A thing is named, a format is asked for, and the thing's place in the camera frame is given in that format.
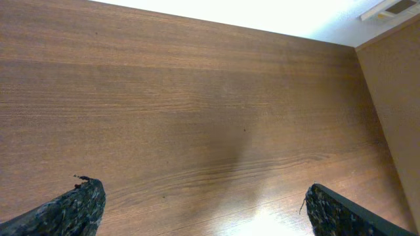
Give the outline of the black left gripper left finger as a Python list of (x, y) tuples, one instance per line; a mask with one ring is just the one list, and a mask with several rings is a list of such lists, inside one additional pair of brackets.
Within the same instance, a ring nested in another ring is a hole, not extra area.
[(102, 182), (78, 176), (72, 190), (1, 224), (2, 235), (96, 235), (106, 206)]

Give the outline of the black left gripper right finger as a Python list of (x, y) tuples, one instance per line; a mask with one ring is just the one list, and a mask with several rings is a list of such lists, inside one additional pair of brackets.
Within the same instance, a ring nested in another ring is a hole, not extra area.
[(306, 212), (315, 235), (414, 236), (415, 234), (374, 214), (332, 191), (313, 184), (306, 192)]

